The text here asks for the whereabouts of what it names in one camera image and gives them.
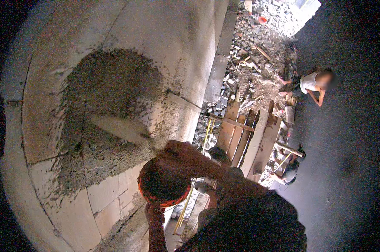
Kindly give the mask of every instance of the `wooden stick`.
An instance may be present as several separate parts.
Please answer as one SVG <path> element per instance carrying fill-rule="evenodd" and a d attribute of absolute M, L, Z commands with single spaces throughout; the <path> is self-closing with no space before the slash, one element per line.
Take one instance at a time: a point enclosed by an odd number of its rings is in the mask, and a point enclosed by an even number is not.
<path fill-rule="evenodd" d="M 229 123 L 229 124 L 232 124 L 233 126 L 236 126 L 236 127 L 240 127 L 240 128 L 243 128 L 243 129 L 246 129 L 247 131 L 251 131 L 251 132 L 254 132 L 255 129 L 250 127 L 250 126 L 247 126 L 247 125 L 244 125 L 244 124 L 241 124 L 237 121 L 234 121 L 234 120 L 231 120 L 229 118 L 225 118 L 225 117 L 219 117 L 219 116 L 216 116 L 214 114 L 210 114 L 208 117 L 211 117 L 211 118 L 214 118 L 215 120 L 217 121 L 221 121 L 221 122 L 224 122 L 224 123 Z"/>
<path fill-rule="evenodd" d="M 263 49 L 261 49 L 261 48 L 258 47 L 258 46 L 257 46 L 256 48 L 257 48 L 257 50 L 258 50 L 261 54 L 263 54 L 264 57 L 266 57 L 268 60 L 271 60 L 270 56 L 268 56 L 267 53 L 265 53 L 265 52 L 263 51 Z"/>
<path fill-rule="evenodd" d="M 295 155 L 298 155 L 298 156 L 300 156 L 301 158 L 303 158 L 303 154 L 300 153 L 299 151 L 294 150 L 293 148 L 291 148 L 291 147 L 289 147 L 289 146 L 287 146 L 287 145 L 284 145 L 284 144 L 282 144 L 282 143 L 280 143 L 280 142 L 278 142 L 278 141 L 276 141 L 275 144 L 276 144 L 278 147 L 280 147 L 280 148 L 282 148 L 282 149 L 284 149 L 284 150 L 288 150 L 289 152 L 292 152 L 292 153 L 294 153 Z"/>

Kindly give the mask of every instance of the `concrete wall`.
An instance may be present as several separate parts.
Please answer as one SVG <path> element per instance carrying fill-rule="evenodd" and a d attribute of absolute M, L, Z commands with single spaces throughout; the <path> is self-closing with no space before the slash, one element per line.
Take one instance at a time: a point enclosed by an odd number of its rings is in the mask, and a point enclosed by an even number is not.
<path fill-rule="evenodd" d="M 191 140 L 228 1 L 39 2 L 12 45 L 2 76 L 6 101 L 4 188 L 22 229 L 39 251 L 88 251 L 136 206 L 143 164 L 74 195 L 53 198 L 62 125 L 50 111 L 74 66 L 92 52 L 136 48 L 160 62 L 164 88 L 192 104 L 161 98 L 149 107 L 152 131 Z"/>

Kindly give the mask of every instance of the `rubble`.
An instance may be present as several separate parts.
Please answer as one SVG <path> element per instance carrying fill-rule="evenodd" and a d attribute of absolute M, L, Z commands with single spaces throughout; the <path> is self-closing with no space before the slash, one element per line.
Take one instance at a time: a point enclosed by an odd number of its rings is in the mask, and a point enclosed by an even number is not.
<path fill-rule="evenodd" d="M 269 102 L 274 100 L 276 109 L 273 113 L 282 118 L 287 127 L 287 130 L 280 130 L 278 139 L 285 144 L 288 142 L 292 124 L 285 120 L 284 108 L 289 104 L 278 95 L 278 89 L 283 87 L 278 76 L 289 79 L 297 70 L 294 35 L 308 20 L 308 14 L 301 13 L 291 2 L 294 1 L 253 1 L 252 16 L 245 15 L 244 5 L 239 3 L 221 97 L 203 104 L 194 134 L 193 144 L 197 144 L 200 150 L 207 134 L 207 113 L 224 116 L 228 101 L 235 100 L 236 92 L 239 92 L 240 114 L 246 115 L 249 110 L 267 110 Z M 267 22 L 259 24 L 259 17 L 264 17 Z M 207 138 L 206 150 L 215 145 L 220 123 L 216 122 L 211 127 L 212 134 Z M 262 178 L 268 176 L 269 170 L 272 170 L 270 166 Z"/>

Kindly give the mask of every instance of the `concrete ledge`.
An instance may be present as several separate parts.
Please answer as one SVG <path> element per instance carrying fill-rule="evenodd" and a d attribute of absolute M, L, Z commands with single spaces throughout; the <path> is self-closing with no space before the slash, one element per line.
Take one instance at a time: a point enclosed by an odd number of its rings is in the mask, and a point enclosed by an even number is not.
<path fill-rule="evenodd" d="M 215 55 L 210 78 L 204 93 L 204 101 L 217 101 L 220 98 L 227 63 L 228 58 L 223 55 Z"/>
<path fill-rule="evenodd" d="M 237 13 L 227 11 L 223 21 L 221 37 L 219 38 L 217 54 L 228 56 L 234 38 L 234 29 Z"/>

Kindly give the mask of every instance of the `wet concrete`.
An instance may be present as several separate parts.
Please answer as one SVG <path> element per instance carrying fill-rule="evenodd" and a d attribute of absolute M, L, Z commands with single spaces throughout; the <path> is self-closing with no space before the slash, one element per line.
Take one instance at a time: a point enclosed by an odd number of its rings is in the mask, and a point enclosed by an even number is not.
<path fill-rule="evenodd" d="M 308 251 L 380 247 L 380 41 L 363 6 L 324 2 L 297 33 L 298 72 L 317 64 L 339 77 L 322 107 L 298 100 L 290 145 L 307 157 L 294 184 L 275 186 L 298 209 Z"/>

